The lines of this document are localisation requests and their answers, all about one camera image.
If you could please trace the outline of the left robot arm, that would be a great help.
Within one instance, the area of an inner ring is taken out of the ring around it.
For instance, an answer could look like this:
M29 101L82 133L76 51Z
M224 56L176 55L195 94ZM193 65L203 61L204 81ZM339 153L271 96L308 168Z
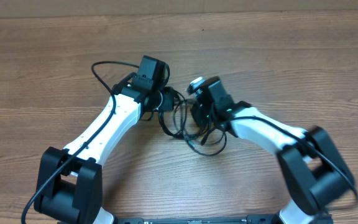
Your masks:
M102 207L103 166L123 135L146 112L172 109L167 93L167 63L143 56L137 71L119 83L103 86L109 100L98 117L63 149L49 147L40 159L34 196L29 208L59 223L115 223L116 217Z

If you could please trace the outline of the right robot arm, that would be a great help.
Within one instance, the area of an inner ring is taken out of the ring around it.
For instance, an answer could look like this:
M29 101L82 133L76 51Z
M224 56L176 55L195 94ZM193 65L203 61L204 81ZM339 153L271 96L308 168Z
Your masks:
M291 200L275 214L247 215L245 223L332 223L327 205L349 190L358 193L350 169L323 128L289 126L245 101L236 103L219 77L199 77L187 92L196 99L193 119L208 134L216 129L230 133L277 158Z

